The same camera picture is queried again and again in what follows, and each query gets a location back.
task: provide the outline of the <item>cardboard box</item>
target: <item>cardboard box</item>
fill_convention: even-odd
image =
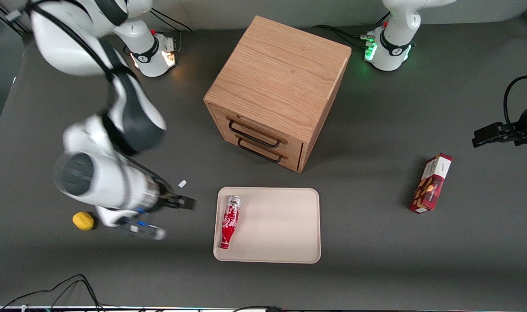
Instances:
[[[427,161],[421,182],[414,193],[410,211],[424,213],[435,209],[451,163],[452,157],[442,153]]]

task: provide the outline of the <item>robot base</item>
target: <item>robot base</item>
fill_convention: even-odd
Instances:
[[[375,30],[369,31],[367,35],[378,38],[384,29],[385,28],[383,26],[380,26]],[[390,72],[398,69],[398,67],[400,67],[404,61],[406,61],[410,49],[411,45],[408,47],[408,49],[406,49],[406,51],[400,53],[400,55],[392,56],[379,41],[375,40],[365,51],[364,60],[372,63],[373,66],[375,66],[377,69],[380,69],[381,71]]]
[[[159,41],[159,51],[155,53],[149,62],[143,63],[141,60],[136,59],[132,53],[130,55],[134,61],[134,66],[140,69],[141,73],[147,77],[161,76],[176,64],[173,38],[165,37],[162,34],[155,34],[154,37]]]

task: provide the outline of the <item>green indicator light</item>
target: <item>green indicator light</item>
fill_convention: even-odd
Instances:
[[[411,50],[411,44],[407,48],[406,56],[404,56],[404,61],[406,61],[407,56],[410,55],[410,50]]]
[[[368,61],[371,61],[373,59],[373,56],[375,55],[375,51],[377,50],[377,44],[373,43],[373,45],[369,47],[368,49],[370,50],[370,52],[366,52],[365,58]]]

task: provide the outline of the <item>gray table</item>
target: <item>gray table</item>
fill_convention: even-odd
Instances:
[[[471,144],[474,130],[503,120],[506,85],[527,75],[527,19],[423,26],[393,73],[354,52],[303,174],[226,143],[202,102],[242,33],[186,33],[178,67],[140,77],[169,130],[138,160],[174,185],[187,180],[181,192],[198,200],[196,211],[155,215],[164,241],[71,223],[88,207],[55,189],[52,166],[63,130],[103,108],[108,86],[26,46],[0,119],[0,304],[83,273],[100,301],[127,306],[527,310],[527,146]],[[511,95],[512,118],[525,108],[527,81]],[[406,207],[439,152],[454,161],[437,209],[415,215]],[[316,189],[321,260],[214,259],[216,195],[230,185]],[[91,302],[77,288],[61,304]]]

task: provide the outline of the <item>red bottle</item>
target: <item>red bottle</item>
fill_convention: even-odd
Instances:
[[[223,223],[221,224],[221,248],[228,249],[230,238],[236,229],[238,223],[238,210],[240,209],[241,197],[229,196],[227,198],[227,209],[223,217]]]

